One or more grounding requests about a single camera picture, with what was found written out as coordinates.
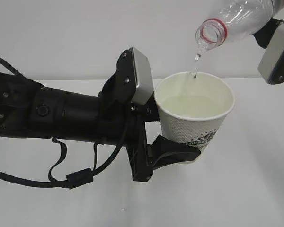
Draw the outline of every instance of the white background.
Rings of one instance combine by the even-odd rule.
[[[135,183],[122,149],[93,183],[77,189],[0,180],[0,227],[284,227],[284,84],[225,81],[236,106],[195,163],[170,165]],[[105,80],[41,82],[96,96]],[[158,134],[158,123],[147,125],[150,144]],[[61,180],[93,165],[92,144],[66,143],[68,156],[53,171]],[[113,148],[99,146],[99,164]],[[0,138],[0,170],[46,181],[59,149],[50,140]]]
[[[0,56],[32,79],[99,79],[135,46],[163,78],[191,70],[213,1],[0,0]],[[263,52],[253,37],[224,44],[204,55],[202,71],[258,77]]]

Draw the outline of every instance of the cable connector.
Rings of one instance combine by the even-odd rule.
[[[90,168],[66,175],[67,184],[71,185],[69,189],[77,188],[94,181],[94,175]]]

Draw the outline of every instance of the white table surface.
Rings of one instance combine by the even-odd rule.
[[[236,106],[191,165],[156,170],[135,183],[125,149],[83,187],[36,189],[0,180],[0,227],[284,227],[284,84],[225,79]],[[97,96],[104,80],[45,80],[48,87]],[[149,143],[159,123],[147,125]],[[93,165],[92,144],[67,141],[53,175]],[[103,162],[114,147],[99,147]],[[0,170],[47,180],[60,155],[50,140],[0,138]]]

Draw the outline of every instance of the black robotic arm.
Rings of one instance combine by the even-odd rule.
[[[44,87],[25,78],[0,58],[14,75],[0,73],[0,136],[52,138],[61,156],[48,173],[49,182],[30,181],[0,172],[0,179],[40,188],[75,188],[93,181],[107,168],[122,146],[127,149],[134,181],[147,182],[153,170],[192,161],[200,150],[158,136],[147,144],[145,122],[159,121],[153,98],[152,76],[147,58],[135,48],[125,50],[115,74],[98,97]],[[94,168],[69,174],[58,181],[51,171],[66,157],[67,147],[58,139],[93,142]],[[97,145],[116,145],[109,159],[96,168]]]

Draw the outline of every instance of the white wall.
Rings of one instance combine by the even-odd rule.
[[[32,79],[96,79],[111,76],[119,54],[135,46],[162,78],[190,70],[194,33],[212,2],[0,0],[0,56]],[[259,76],[262,54],[251,37],[208,53],[202,70]]]

